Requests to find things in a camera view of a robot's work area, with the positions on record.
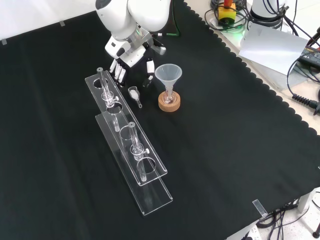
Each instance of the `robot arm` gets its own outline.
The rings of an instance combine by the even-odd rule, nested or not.
[[[169,18],[171,0],[128,0],[135,21],[149,32],[161,30]]]
[[[129,67],[144,55],[147,45],[159,54],[165,47],[154,46],[149,31],[161,30],[169,18],[171,0],[96,0],[97,14],[112,36],[105,50]]]

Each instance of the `acrylic test tube rack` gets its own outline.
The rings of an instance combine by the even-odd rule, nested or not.
[[[143,215],[173,201],[161,177],[167,169],[108,71],[85,79],[101,114],[95,116]]]

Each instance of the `round wooden stand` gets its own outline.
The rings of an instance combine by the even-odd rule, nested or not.
[[[174,93],[175,93],[176,101],[173,103],[169,103],[169,104],[166,104],[163,101],[163,99],[164,99],[163,96],[164,96],[165,92],[162,92],[159,95],[158,103],[159,103],[159,108],[162,111],[170,113],[170,112],[174,112],[174,111],[178,110],[178,108],[180,107],[181,99],[180,99],[180,95],[178,93],[176,93],[175,91],[174,91]]]

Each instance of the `white floor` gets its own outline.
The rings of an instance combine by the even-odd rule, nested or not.
[[[320,193],[316,193],[313,197],[314,202],[320,206]],[[301,216],[297,209],[286,211],[283,219],[283,224],[288,224]],[[318,209],[312,202],[309,211],[298,221],[283,227],[283,236],[285,240],[315,240],[312,233],[320,224],[320,209]],[[273,232],[271,240],[276,240],[278,236],[278,229]],[[261,229],[259,233],[262,240],[267,240],[271,227]]]

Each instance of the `black fabric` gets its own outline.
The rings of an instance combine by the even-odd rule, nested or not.
[[[95,12],[0,45],[0,239],[223,240],[320,185],[319,138],[225,48],[183,2],[181,37],[164,56],[183,74],[177,112],[158,108],[164,87],[123,89],[168,169],[173,202],[143,217],[95,120],[85,78],[108,69],[110,33]],[[128,74],[141,86],[145,61]]]

